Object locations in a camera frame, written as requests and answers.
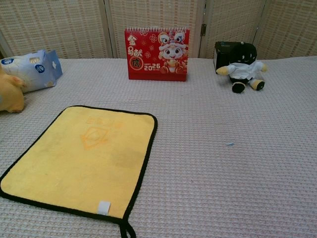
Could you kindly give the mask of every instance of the black box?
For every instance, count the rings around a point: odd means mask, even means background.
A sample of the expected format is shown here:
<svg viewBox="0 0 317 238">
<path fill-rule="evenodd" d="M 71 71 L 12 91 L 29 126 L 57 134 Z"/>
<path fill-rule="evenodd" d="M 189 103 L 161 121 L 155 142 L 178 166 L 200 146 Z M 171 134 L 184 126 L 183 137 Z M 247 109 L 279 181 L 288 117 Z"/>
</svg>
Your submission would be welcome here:
<svg viewBox="0 0 317 238">
<path fill-rule="evenodd" d="M 229 53 L 240 42 L 217 41 L 214 46 L 214 69 L 229 65 Z"/>
</svg>

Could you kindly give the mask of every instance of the blue label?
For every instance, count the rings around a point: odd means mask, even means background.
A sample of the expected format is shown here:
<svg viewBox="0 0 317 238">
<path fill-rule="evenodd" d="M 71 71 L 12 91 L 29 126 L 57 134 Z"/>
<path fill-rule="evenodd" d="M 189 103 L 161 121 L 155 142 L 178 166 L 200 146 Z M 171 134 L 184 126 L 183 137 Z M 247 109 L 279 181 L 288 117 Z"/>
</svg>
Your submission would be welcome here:
<svg viewBox="0 0 317 238">
<path fill-rule="evenodd" d="M 44 66 L 41 65 L 41 64 L 35 65 L 35 69 L 36 69 L 39 73 L 43 73 L 43 72 L 45 71 Z"/>
<path fill-rule="evenodd" d="M 2 64 L 10 64 L 10 63 L 12 63 L 14 61 L 14 59 L 3 59 L 3 60 L 1 60 L 1 63 Z"/>
</svg>

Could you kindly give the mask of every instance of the towel tag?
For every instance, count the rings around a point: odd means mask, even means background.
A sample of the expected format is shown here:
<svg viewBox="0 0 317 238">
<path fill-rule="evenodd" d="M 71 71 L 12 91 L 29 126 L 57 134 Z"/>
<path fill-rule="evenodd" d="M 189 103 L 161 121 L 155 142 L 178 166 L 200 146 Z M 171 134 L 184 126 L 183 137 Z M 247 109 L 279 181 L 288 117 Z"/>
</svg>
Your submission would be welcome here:
<svg viewBox="0 0 317 238">
<path fill-rule="evenodd" d="M 109 211 L 109 207 L 110 207 L 110 202 L 100 201 L 97 213 L 107 216 L 108 215 L 108 211 Z"/>
</svg>

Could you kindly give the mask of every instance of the calendar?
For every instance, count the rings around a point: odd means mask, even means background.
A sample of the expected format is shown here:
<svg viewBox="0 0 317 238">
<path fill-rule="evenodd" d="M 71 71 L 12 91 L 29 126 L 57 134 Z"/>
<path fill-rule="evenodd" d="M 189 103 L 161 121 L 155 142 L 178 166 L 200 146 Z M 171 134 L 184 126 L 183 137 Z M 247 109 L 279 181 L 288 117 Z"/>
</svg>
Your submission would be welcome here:
<svg viewBox="0 0 317 238">
<path fill-rule="evenodd" d="M 186 81 L 189 29 L 127 28 L 129 79 Z"/>
</svg>

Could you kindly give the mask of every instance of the stuffed doll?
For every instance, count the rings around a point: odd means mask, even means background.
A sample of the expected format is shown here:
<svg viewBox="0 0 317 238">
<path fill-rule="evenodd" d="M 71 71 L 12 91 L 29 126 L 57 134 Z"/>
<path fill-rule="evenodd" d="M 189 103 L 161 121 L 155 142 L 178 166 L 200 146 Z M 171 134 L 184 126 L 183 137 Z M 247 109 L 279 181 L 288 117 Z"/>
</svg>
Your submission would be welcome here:
<svg viewBox="0 0 317 238">
<path fill-rule="evenodd" d="M 0 65 L 0 111 L 18 113 L 24 108 L 24 98 L 21 88 L 23 80 L 6 74 Z"/>
<path fill-rule="evenodd" d="M 218 74 L 230 75 L 230 80 L 233 83 L 232 91 L 241 93 L 249 85 L 254 90 L 261 90 L 264 87 L 264 81 L 256 79 L 256 72 L 261 70 L 267 71 L 267 66 L 256 61 L 257 49 L 254 45 L 241 42 L 236 45 L 229 54 L 229 65 L 223 66 L 216 70 Z"/>
</svg>

